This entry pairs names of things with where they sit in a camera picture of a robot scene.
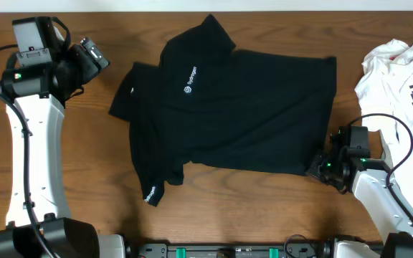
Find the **black polo shirt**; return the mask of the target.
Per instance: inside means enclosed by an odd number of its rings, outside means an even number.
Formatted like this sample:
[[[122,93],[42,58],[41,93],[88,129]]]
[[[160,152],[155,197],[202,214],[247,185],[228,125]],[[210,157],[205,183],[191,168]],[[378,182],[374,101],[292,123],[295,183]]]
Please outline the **black polo shirt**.
[[[143,200],[157,206],[187,163],[304,175],[325,143],[336,79],[335,57],[238,49],[209,15],[157,65],[135,62],[109,113],[129,122]]]

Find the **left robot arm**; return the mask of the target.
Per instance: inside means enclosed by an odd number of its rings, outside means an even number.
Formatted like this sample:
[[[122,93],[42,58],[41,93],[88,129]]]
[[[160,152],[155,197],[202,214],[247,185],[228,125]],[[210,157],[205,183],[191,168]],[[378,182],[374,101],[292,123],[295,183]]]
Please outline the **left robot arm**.
[[[21,40],[19,49],[19,67],[6,69],[0,80],[13,163],[0,257],[126,257],[121,235],[100,235],[72,219],[62,177],[65,102],[109,62],[88,37],[71,47]]]

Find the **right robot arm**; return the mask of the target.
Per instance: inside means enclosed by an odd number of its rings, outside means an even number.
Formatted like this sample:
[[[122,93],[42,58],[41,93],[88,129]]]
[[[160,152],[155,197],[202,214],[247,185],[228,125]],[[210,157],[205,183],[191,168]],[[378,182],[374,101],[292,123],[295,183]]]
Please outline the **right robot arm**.
[[[413,257],[413,208],[385,162],[371,159],[368,149],[341,147],[317,153],[307,174],[341,194],[353,194],[383,241],[375,251],[352,236],[337,237],[330,257]]]

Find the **white t-shirt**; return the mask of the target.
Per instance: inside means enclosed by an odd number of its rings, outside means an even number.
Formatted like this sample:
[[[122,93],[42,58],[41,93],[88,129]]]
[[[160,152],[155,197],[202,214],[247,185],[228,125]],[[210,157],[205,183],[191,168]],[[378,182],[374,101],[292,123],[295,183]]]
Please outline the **white t-shirt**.
[[[413,45],[393,39],[371,50],[355,88],[362,124],[378,131],[382,158],[413,207]]]

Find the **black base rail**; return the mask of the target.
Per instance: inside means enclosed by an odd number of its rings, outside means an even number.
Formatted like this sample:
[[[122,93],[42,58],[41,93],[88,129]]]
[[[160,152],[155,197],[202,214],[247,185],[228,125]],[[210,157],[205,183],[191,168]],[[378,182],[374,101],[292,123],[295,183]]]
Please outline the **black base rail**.
[[[138,249],[140,258],[323,258],[333,257],[331,242],[309,244],[297,240],[289,243],[287,252],[281,245],[170,245],[145,244]]]

